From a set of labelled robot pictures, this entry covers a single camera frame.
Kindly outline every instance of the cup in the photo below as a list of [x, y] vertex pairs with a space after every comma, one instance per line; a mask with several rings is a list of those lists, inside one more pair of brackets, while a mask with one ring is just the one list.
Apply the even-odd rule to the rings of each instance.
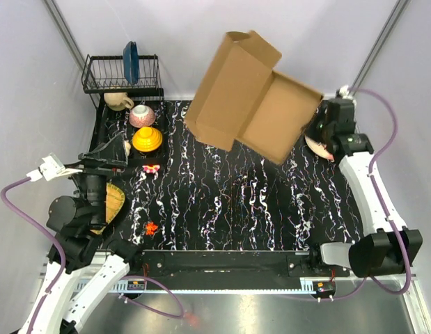
[[129, 122], [134, 127], [149, 127], [156, 119], [152, 108], [142, 104], [137, 105], [130, 111]]
[[134, 102], [127, 96], [127, 93], [105, 93], [104, 101], [111, 110], [121, 111], [124, 109], [131, 109]]

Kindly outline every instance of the open brown box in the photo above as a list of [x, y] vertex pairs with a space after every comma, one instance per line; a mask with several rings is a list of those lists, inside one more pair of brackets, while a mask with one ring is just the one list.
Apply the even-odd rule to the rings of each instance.
[[227, 33], [185, 116], [196, 140], [230, 151], [237, 139], [282, 164], [322, 94], [273, 71], [280, 58], [255, 31]]

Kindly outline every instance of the gray wall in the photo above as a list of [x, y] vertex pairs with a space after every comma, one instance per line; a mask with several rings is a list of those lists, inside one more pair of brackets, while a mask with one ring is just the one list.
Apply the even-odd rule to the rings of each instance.
[[[93, 105], [41, 0], [0, 0], [0, 190], [55, 152], [73, 161], [88, 147]], [[10, 198], [45, 224], [67, 180], [39, 181]], [[0, 201], [0, 334], [26, 319], [49, 242]]]
[[[399, 135], [379, 169], [397, 210], [423, 235], [415, 270], [431, 312], [431, 1], [410, 3], [363, 86], [398, 114]], [[387, 112], [370, 97], [358, 95], [357, 119], [376, 149], [390, 136]]]
[[158, 54], [167, 97], [191, 100], [226, 31], [256, 30], [277, 70], [334, 93], [357, 75], [396, 0], [56, 0], [85, 54], [129, 40]]

